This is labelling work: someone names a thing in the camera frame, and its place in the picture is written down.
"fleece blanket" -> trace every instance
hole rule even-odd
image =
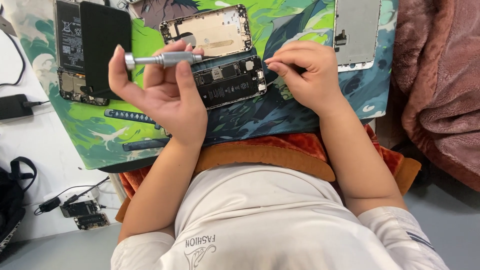
[[[378,154],[395,177],[400,193],[404,195],[417,176],[421,164],[380,146],[372,128],[369,125],[364,127]],[[332,186],[341,194],[334,182],[335,174],[328,163],[328,156],[319,133],[278,134],[205,147],[200,153],[194,176],[215,166],[234,162],[262,162],[308,173],[332,182]],[[130,198],[150,168],[151,166],[147,166],[119,174],[128,198],[123,202],[115,218],[117,221],[123,221]]]
[[[412,142],[480,191],[480,1],[400,1],[392,85]]]

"white t-shirt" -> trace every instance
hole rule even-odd
[[[448,269],[407,211],[379,207],[355,217],[328,182],[251,163],[196,176],[177,214],[175,236],[126,238],[111,268]]]

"black bag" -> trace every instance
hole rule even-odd
[[[32,168],[33,173],[20,173],[20,162]],[[25,216],[25,209],[22,207],[24,194],[36,178],[35,165],[27,158],[17,157],[10,162],[10,167],[11,173],[0,168],[0,253],[10,242],[13,233]],[[22,189],[18,183],[22,179],[32,179],[32,181]]]

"silver screwdriver handle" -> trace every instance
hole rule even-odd
[[[172,67],[181,61],[187,61],[190,65],[201,62],[202,56],[193,54],[191,51],[164,52],[157,56],[133,57],[131,52],[125,53],[125,64],[128,70],[134,70],[139,64],[162,64],[164,67]]]

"black charger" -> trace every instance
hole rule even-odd
[[[0,120],[33,115],[32,107],[48,101],[28,101],[25,94],[0,98]]]

